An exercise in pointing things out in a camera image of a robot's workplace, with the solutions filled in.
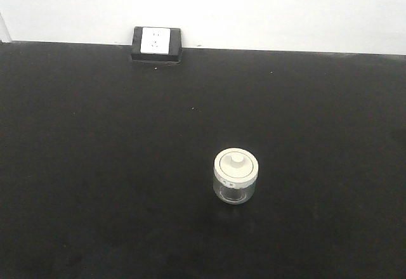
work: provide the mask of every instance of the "clear glass jar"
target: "clear glass jar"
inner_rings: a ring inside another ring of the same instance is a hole
[[[214,160],[213,190],[229,204],[241,204],[254,194],[258,162],[246,150],[229,148]]]
[[[220,200],[229,204],[242,204],[248,201],[255,190],[255,183],[245,188],[229,188],[221,184],[221,182],[213,175],[213,189]]]

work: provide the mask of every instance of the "white wall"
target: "white wall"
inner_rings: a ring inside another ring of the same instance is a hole
[[[186,47],[406,55],[406,0],[0,0],[18,41],[131,44],[180,27]]]
[[[8,34],[7,26],[3,20],[3,17],[0,14],[0,40],[2,42],[11,42],[11,37]]]

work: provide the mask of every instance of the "jar lid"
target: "jar lid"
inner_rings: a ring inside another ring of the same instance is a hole
[[[258,177],[258,161],[247,150],[229,148],[217,154],[214,175],[229,188],[245,188]]]

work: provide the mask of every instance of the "glass jar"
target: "glass jar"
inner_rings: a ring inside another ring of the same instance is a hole
[[[246,150],[229,148],[214,160],[213,189],[229,204],[241,204],[254,194],[258,161]]]

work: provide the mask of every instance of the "electrical outlet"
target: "electrical outlet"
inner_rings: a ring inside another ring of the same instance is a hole
[[[142,30],[140,52],[144,54],[169,54],[171,29],[163,27],[144,27]]]
[[[180,29],[135,27],[131,58],[138,62],[179,63],[182,55]]]

